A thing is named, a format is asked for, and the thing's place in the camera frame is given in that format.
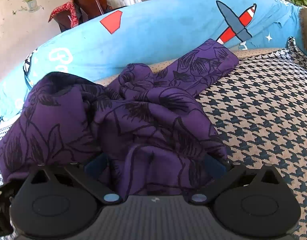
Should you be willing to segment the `purple floral garment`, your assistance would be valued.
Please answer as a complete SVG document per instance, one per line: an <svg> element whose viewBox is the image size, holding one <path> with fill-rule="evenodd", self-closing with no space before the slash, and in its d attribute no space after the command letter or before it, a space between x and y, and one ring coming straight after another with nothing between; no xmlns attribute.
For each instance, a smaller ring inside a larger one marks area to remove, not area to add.
<svg viewBox="0 0 307 240"><path fill-rule="evenodd" d="M238 62L207 40L157 73L129 64L107 86L47 74L0 141L4 182L38 166L86 165L105 154L108 166L98 180L122 197L204 187L212 180L205 158L227 160L227 151L196 97Z"/></svg>

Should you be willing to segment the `houndstooth sofa seat cover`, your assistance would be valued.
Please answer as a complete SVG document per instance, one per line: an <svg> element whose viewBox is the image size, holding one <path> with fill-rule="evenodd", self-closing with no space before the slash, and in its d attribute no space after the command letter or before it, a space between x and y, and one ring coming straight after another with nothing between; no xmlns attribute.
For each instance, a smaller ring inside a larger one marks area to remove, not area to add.
<svg viewBox="0 0 307 240"><path fill-rule="evenodd" d="M238 59L196 97L246 174L208 204L130 194L102 204L65 171L38 166L0 186L0 238L307 239L307 56L287 48Z"/></svg>

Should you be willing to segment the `blue printed sofa back cover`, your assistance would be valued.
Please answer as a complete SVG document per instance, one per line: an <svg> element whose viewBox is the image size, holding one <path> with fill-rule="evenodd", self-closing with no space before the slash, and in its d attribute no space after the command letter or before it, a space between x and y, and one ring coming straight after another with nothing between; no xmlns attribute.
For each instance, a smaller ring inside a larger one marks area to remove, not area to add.
<svg viewBox="0 0 307 240"><path fill-rule="evenodd" d="M115 10L27 51L0 82L0 122L50 72L97 81L129 63L177 59L208 39L235 50L282 48L301 37L299 13L281 0L150 0Z"/></svg>

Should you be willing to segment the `red patterned cloth on chair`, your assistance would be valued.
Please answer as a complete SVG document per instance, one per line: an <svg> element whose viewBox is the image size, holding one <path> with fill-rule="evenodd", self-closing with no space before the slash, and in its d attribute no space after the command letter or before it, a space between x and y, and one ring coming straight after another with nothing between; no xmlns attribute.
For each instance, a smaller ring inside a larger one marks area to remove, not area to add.
<svg viewBox="0 0 307 240"><path fill-rule="evenodd" d="M55 20L61 32L74 28L79 25L76 7L73 0L56 7L50 14L48 22Z"/></svg>

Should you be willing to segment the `dark wooden chair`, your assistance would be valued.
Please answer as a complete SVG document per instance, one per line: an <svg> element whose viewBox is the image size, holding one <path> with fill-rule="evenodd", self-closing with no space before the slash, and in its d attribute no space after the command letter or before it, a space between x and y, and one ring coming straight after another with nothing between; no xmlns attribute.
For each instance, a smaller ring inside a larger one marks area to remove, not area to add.
<svg viewBox="0 0 307 240"><path fill-rule="evenodd" d="M73 0L79 25L100 15L112 11L112 7L107 4L107 0Z"/></svg>

